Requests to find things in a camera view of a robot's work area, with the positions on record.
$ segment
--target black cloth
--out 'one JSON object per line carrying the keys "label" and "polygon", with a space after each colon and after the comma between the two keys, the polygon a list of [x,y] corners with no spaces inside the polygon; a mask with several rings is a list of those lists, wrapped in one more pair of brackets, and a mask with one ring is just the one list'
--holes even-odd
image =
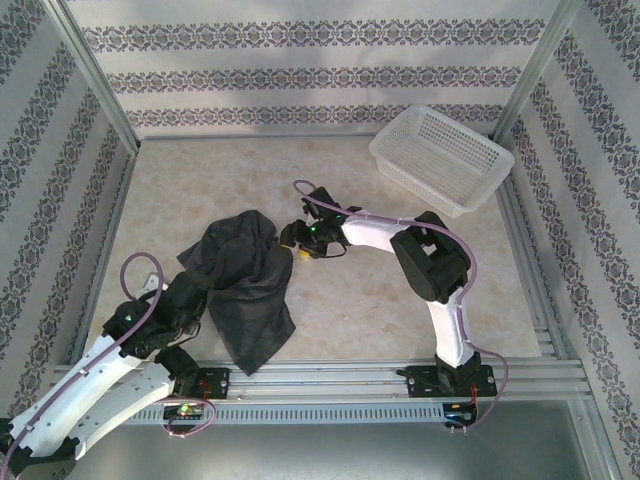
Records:
{"label": "black cloth", "polygon": [[256,210],[209,225],[178,261],[209,288],[209,313],[233,362],[251,375],[289,339],[295,325],[284,302],[291,250]]}

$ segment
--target beige floor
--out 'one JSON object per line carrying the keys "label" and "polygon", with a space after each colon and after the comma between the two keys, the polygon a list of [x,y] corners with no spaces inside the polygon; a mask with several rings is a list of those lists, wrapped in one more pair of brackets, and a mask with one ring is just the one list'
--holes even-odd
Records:
{"label": "beige floor", "polygon": [[[246,209],[262,211],[278,230],[302,218],[291,183],[325,186],[343,206],[417,216],[428,204],[383,177],[368,152],[369,137],[145,142],[134,171],[89,343],[124,301],[118,272],[144,250],[167,277],[181,271],[176,255],[209,223]],[[539,356],[535,332],[495,197],[476,212],[445,223],[465,238],[479,261],[468,297],[472,339],[508,356]],[[152,266],[132,264],[130,289]],[[367,247],[339,260],[296,258],[287,304],[297,326],[274,360],[429,357],[435,335],[426,305],[409,288],[395,257]],[[200,336],[186,344],[198,360],[228,358],[208,314]]]}

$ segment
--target enclosure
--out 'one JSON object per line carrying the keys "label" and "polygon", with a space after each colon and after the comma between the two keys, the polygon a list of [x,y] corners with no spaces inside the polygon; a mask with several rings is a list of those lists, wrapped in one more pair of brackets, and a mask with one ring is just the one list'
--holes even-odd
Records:
{"label": "enclosure", "polygon": [[[422,104],[515,157],[477,210],[441,214],[478,260],[469,334],[510,366],[485,433],[422,429],[446,402],[410,398],[395,372],[433,365],[429,310],[395,255],[353,247],[335,259],[294,254],[285,299],[295,331],[253,375],[231,362],[208,312],[184,344],[201,366],[231,369],[217,429],[202,433],[229,459],[217,473],[220,460],[197,441],[156,438],[152,406],[69,478],[176,476],[176,448],[189,478],[259,478],[227,442],[271,459],[274,478],[427,478],[429,468],[443,478],[472,468],[481,478],[640,478],[637,9],[637,0],[3,1],[5,412],[31,406],[102,334],[125,301],[120,267],[134,252],[156,256],[171,280],[184,269],[177,256],[212,222],[259,210],[279,233],[304,218],[297,179],[343,207],[438,213],[383,176],[369,151]],[[133,263],[130,289],[142,291],[152,272]],[[483,363],[503,380],[499,361]],[[418,460],[421,441],[431,450]],[[123,444],[144,444],[157,464],[140,472]],[[338,453],[350,448],[353,458]],[[296,452],[289,470],[284,450]],[[336,465],[323,470],[321,456]]]}

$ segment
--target white plastic basket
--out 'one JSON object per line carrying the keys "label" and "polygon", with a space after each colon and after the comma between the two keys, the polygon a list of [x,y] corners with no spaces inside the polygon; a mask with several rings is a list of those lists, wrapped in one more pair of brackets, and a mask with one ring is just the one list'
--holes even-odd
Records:
{"label": "white plastic basket", "polygon": [[394,118],[369,151],[380,172],[454,218],[482,205],[515,161],[504,148],[424,105]]}

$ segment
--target patterned wallpaper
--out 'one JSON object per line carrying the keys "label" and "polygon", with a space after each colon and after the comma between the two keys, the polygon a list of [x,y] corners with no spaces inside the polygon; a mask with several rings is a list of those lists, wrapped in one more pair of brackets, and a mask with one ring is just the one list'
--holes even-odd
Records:
{"label": "patterned wallpaper", "polygon": [[130,157],[43,6],[0,0],[0,409],[74,342]]}
{"label": "patterned wallpaper", "polygon": [[558,0],[68,0],[141,138],[377,133],[428,104],[488,133]]}
{"label": "patterned wallpaper", "polygon": [[510,181],[622,476],[640,478],[640,22],[620,3],[573,19],[512,129]]}

